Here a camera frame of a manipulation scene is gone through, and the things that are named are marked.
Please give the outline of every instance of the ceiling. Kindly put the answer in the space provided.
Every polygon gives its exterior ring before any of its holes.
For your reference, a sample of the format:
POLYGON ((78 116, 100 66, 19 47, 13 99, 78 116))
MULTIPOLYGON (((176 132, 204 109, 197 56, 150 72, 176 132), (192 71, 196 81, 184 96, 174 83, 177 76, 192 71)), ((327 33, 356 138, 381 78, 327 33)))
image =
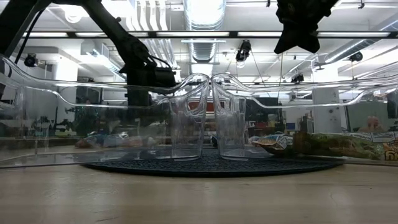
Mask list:
MULTIPOLYGON (((117 2, 126 3, 127 1, 120 0, 117 2)), ((282 24, 279 23, 275 15, 277 10, 276 2, 272 1, 271 7, 266 7, 265 2, 227 0, 223 30, 282 30, 282 24)), ((366 3, 365 8, 358 9, 359 1, 340 1, 338 7, 334 8, 332 15, 324 18, 319 23, 318 30, 372 30, 372 27, 397 13, 398 0, 365 0, 364 2, 366 3)), ((7 1, 0 1, 0 11, 4 9, 6 4, 7 1)), ((184 30, 185 19, 182 10, 182 1, 169 0, 166 1, 166 5, 166 21, 169 29, 184 30)), ((125 29, 128 29, 125 18, 122 18, 121 24, 125 29)), ((83 17, 79 22, 74 24, 69 23, 65 19, 65 11, 60 6, 51 4, 42 14, 38 23, 36 23, 34 30, 100 31, 100 28, 89 17, 83 17)), ((234 54, 242 42, 241 39, 226 39, 225 43, 218 44, 213 74, 229 72, 236 75, 242 82, 258 82, 261 77, 268 82, 278 82, 280 76, 284 77, 289 70, 311 55, 309 52, 298 47, 290 49, 283 55, 276 55, 273 51, 278 41, 277 39, 251 39, 250 41, 252 54, 246 60, 243 68, 238 68, 234 61, 234 54)), ((321 49, 318 53, 330 53, 349 41, 349 39, 321 39, 321 49)), ((89 55, 81 54, 82 42, 83 40, 80 39, 30 39, 27 46, 58 47, 80 62, 79 75, 93 77, 101 81, 112 80, 113 73, 103 65, 90 60, 89 55)), ((114 46, 108 39, 95 39, 93 42, 96 46, 102 43, 108 47, 114 46)), ((171 43, 175 58, 181 68, 182 77, 186 77, 190 72, 188 46, 181 43, 180 39, 172 39, 171 43)), ((385 52, 396 45, 398 45, 396 39, 381 40, 361 51, 364 55, 363 61, 385 52)), ((356 63, 354 63, 355 66, 353 69, 351 69, 351 62, 349 61, 337 62, 336 64, 340 71, 339 77, 341 79, 349 79, 353 74, 359 75, 375 70, 388 63, 397 61, 397 56, 398 51, 392 51, 366 63, 360 63, 359 65, 355 65, 356 63)), ((117 51, 112 50, 110 57, 112 61, 122 67, 123 61, 117 51)), ((388 75, 391 72, 398 72, 398 68, 392 68, 386 74, 388 75)), ((305 75, 308 75, 307 81, 310 81, 310 73, 306 73, 305 75)))

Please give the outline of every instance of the wooden table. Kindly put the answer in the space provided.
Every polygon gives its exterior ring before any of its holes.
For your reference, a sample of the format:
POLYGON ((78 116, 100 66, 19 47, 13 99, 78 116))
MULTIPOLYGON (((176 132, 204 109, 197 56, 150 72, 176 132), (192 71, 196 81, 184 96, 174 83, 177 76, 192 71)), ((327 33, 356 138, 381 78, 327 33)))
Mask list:
POLYGON ((0 180, 0 223, 398 223, 398 167, 184 179, 55 166, 0 180))

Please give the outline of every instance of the transparent plastic cup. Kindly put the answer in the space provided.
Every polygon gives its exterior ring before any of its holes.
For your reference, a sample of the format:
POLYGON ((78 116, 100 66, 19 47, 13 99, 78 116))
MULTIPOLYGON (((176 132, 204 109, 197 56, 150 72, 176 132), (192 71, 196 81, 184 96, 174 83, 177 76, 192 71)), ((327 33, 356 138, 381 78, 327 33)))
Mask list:
MULTIPOLYGON (((395 108, 398 105, 398 75, 339 82, 258 83, 246 86, 229 74, 218 74, 211 78, 211 86, 218 150, 220 156, 226 159, 268 158, 279 157, 282 154, 282 157, 286 157, 286 154, 290 153, 288 150, 295 155, 291 158, 296 159, 298 156, 306 155, 305 150, 310 149, 311 145, 308 142, 303 143, 302 150, 298 151, 294 148, 294 136, 297 137, 297 142, 300 142, 298 136, 317 138, 322 134, 326 136, 320 138, 335 137, 336 141, 339 141, 337 135, 342 134, 368 138, 370 141, 381 143, 377 147, 384 147, 386 151, 392 148, 398 150, 398 145, 395 147, 393 143, 395 138, 398 139, 398 128, 395 131, 398 123, 395 120, 398 119, 390 116, 391 105, 395 105, 395 108), (263 143, 269 146, 264 147, 257 143, 258 139, 264 139, 266 136, 269 139, 263 143)), ((349 155, 349 150, 359 150, 361 152, 355 153, 363 156, 363 151, 366 150, 364 145, 368 144, 371 149, 376 145, 372 142, 361 142, 358 143, 361 146, 357 147, 355 144, 354 142, 347 146, 344 153, 323 154, 312 148, 311 150, 318 154, 314 155, 311 151, 310 157, 306 158, 349 155)), ((378 155, 378 163, 391 164, 386 161, 387 156, 383 152, 378 155)), ((396 157, 397 161, 392 161, 393 164, 398 163, 398 154, 396 157)))
POLYGON ((34 78, 0 59, 0 167, 201 155, 206 75, 175 88, 66 82, 34 78), (129 106, 128 92, 147 96, 147 105, 129 106))

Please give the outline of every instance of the camera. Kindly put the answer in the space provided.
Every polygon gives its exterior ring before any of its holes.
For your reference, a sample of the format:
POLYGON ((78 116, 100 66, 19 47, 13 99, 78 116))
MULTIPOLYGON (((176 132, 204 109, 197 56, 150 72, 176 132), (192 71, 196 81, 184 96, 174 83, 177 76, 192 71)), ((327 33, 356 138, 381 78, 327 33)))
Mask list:
POLYGON ((27 54, 27 57, 25 58, 24 64, 26 67, 29 68, 35 68, 37 67, 37 64, 39 61, 36 58, 36 54, 27 54))

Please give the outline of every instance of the transparent container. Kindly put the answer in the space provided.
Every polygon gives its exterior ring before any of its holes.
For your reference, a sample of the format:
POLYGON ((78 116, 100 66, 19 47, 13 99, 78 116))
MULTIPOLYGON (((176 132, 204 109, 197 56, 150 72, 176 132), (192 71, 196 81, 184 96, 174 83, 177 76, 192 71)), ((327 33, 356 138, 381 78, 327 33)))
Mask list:
POLYGON ((218 150, 226 159, 304 157, 398 165, 398 75, 246 86, 219 74, 211 86, 218 150), (329 148, 315 149, 324 146, 329 148))
POLYGON ((206 75, 175 88, 79 83, 34 78, 1 60, 0 167, 201 155, 206 75), (127 91, 146 106, 128 106, 127 91))

